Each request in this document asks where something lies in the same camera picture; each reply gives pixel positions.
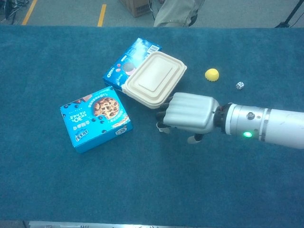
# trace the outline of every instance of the dice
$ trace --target dice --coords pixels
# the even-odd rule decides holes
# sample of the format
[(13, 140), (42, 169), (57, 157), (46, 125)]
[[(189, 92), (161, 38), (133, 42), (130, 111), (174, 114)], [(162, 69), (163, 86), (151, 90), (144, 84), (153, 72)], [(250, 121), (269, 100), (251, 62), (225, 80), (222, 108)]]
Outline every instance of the dice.
[(238, 89), (238, 90), (241, 90), (242, 88), (244, 88), (244, 83), (243, 82), (238, 82), (237, 84), (236, 84), (236, 88)]

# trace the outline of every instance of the plastic lid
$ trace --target plastic lid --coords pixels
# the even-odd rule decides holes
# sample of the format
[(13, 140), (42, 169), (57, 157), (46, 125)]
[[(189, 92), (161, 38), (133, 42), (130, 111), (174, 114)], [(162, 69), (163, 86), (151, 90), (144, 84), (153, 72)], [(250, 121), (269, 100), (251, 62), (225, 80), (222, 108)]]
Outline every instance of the plastic lid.
[(180, 60), (159, 51), (153, 52), (126, 80), (123, 92), (151, 109), (158, 108), (186, 69)]

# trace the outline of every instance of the gray floor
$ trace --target gray floor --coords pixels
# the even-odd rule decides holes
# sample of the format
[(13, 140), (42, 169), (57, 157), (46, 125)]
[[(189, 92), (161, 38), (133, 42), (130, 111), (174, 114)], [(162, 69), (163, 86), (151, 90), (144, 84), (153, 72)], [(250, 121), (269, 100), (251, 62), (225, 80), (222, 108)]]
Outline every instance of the gray floor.
[[(285, 21), (298, 0), (206, 0), (193, 27), (273, 28)], [(20, 25), (30, 7), (21, 8), (14, 24)], [(97, 26), (102, 4), (106, 4), (103, 26), (153, 26), (152, 14), (134, 18), (119, 0), (38, 0), (28, 20), (32, 26)], [(304, 4), (290, 20), (292, 25), (304, 12)], [(12, 19), (0, 24), (10, 25)], [(294, 25), (304, 27), (304, 16)], [(0, 221), (0, 228), (24, 228), (22, 221)]]

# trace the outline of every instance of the cardboard box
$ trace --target cardboard box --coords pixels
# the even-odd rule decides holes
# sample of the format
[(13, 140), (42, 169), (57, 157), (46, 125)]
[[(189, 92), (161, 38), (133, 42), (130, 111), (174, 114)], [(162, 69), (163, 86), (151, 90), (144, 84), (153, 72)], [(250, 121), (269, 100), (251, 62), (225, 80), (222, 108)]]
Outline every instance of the cardboard box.
[(151, 12), (148, 0), (120, 0), (120, 2), (135, 18)]
[(132, 75), (143, 61), (155, 51), (161, 50), (161, 46), (138, 38), (120, 58), (104, 74), (103, 80), (107, 85), (122, 91), (122, 85)]
[(110, 86), (60, 107), (72, 145), (86, 152), (131, 130), (131, 120)]

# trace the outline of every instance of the yellow half ball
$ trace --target yellow half ball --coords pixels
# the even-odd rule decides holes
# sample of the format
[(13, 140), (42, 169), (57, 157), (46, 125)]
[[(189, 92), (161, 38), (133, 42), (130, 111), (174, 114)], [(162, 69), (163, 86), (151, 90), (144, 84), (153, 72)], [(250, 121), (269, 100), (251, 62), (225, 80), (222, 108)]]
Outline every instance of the yellow half ball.
[(211, 82), (215, 82), (219, 79), (219, 72), (217, 69), (209, 69), (206, 71), (205, 73), (205, 77), (211, 81)]

